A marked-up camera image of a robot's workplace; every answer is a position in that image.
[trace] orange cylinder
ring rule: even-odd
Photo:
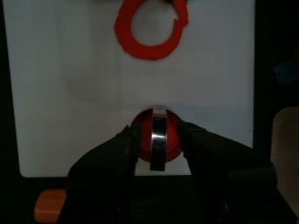
[[[65,189],[46,189],[41,192],[33,209],[33,217],[37,222],[56,223],[65,198]]]

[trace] red ball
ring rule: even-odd
[[[166,113],[166,145],[165,145],[165,162],[177,158],[181,153],[181,146],[177,137],[177,122],[180,117],[169,110]],[[132,125],[141,125],[141,143],[138,157],[149,162],[150,161],[150,147],[152,147],[152,127],[153,127],[153,109],[149,108],[142,111],[132,121]]]

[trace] red ring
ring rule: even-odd
[[[176,9],[180,20],[173,20],[172,36],[160,45],[149,46],[140,44],[130,31],[130,21],[136,9],[145,0],[124,0],[118,10],[114,31],[118,44],[125,52],[133,57],[146,60],[158,60],[166,57],[178,45],[182,27],[188,24],[188,11],[185,0],[172,0],[172,6]]]

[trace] red object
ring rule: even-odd
[[[140,44],[130,31],[130,21],[134,11],[144,0],[124,0],[116,18],[114,31],[118,44],[125,52],[133,57],[146,60],[158,60],[166,57],[178,45],[182,27],[188,24],[188,11],[185,0],[172,0],[180,20],[173,20],[172,36],[160,45],[149,46]]]
[[[65,189],[46,189],[41,192],[33,209],[33,217],[37,222],[56,223],[65,198]]]
[[[166,146],[165,146],[165,162],[172,161],[177,158],[181,153],[181,146],[177,137],[177,122],[180,117],[170,111],[166,111]],[[142,111],[134,120],[132,121],[132,125],[136,123],[141,124],[141,143],[140,143],[140,155],[138,157],[149,162],[150,160],[150,146],[152,146],[152,115],[153,110],[149,108]]]

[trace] white surface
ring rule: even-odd
[[[181,43],[161,60],[122,52],[113,25],[120,0],[3,0],[21,174],[65,176],[70,165],[164,105],[182,120],[250,146],[254,1],[189,0]],[[161,0],[137,9],[133,34],[156,45],[174,10]],[[165,172],[186,174],[180,157]]]

